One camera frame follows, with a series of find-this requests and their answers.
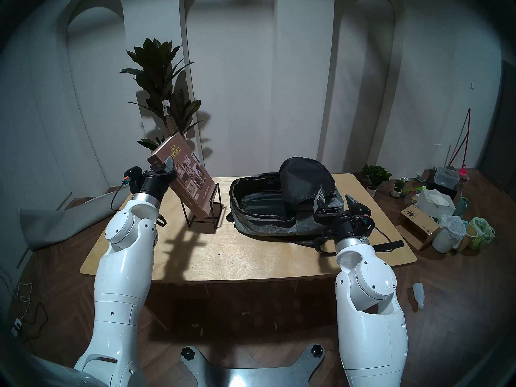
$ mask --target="book cover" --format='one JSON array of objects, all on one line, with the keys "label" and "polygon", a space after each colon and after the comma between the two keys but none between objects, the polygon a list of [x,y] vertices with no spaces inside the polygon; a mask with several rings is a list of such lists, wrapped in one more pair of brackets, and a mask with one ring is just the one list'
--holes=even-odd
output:
[{"label": "book cover", "polygon": [[179,133],[161,143],[147,160],[152,167],[158,168],[169,156],[174,160],[178,174],[170,183],[172,190],[197,218],[210,216],[209,199],[215,190],[215,182]]}]

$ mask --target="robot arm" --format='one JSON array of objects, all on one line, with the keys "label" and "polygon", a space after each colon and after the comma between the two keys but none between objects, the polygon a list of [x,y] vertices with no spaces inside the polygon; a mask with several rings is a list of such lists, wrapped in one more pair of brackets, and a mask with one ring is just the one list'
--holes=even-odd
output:
[{"label": "robot arm", "polygon": [[138,318],[152,280],[159,206],[175,172],[134,167],[124,176],[133,196],[106,228],[109,248],[95,277],[93,336],[74,367],[116,387],[146,385],[137,360]]},{"label": "robot arm", "polygon": [[[398,387],[407,358],[405,317],[396,298],[396,275],[368,243],[371,211],[346,196],[349,210],[331,211],[322,193],[314,219],[329,227],[341,272],[335,281],[338,347],[352,387]],[[364,310],[378,304],[378,314]]]}]

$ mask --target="power strip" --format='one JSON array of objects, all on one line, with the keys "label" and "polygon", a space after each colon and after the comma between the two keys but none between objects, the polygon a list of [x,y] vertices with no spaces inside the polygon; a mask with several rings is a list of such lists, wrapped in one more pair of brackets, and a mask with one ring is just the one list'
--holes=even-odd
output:
[{"label": "power strip", "polygon": [[18,337],[18,332],[22,328],[22,321],[16,318],[15,324],[13,324],[11,329],[11,334],[14,338]]}]

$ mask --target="plant tag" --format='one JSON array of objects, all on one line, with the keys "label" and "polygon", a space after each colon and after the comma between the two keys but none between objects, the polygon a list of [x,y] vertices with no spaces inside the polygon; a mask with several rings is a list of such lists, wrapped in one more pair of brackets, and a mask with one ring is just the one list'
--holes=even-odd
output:
[{"label": "plant tag", "polygon": [[163,114],[164,114],[165,116],[167,116],[167,115],[168,115],[167,106],[170,108],[170,100],[163,100],[163,101],[161,102],[161,104],[162,104],[162,106],[163,106]]}]

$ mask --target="gray backpack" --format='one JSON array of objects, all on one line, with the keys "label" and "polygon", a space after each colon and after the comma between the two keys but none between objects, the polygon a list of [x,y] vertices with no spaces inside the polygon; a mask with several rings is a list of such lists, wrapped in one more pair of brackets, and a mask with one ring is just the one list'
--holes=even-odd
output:
[{"label": "gray backpack", "polygon": [[319,189],[330,208],[344,208],[331,173],[321,163],[289,158],[279,172],[236,179],[230,187],[231,212],[226,219],[248,236],[295,242],[323,252],[319,247],[331,236],[326,226],[314,221]]}]

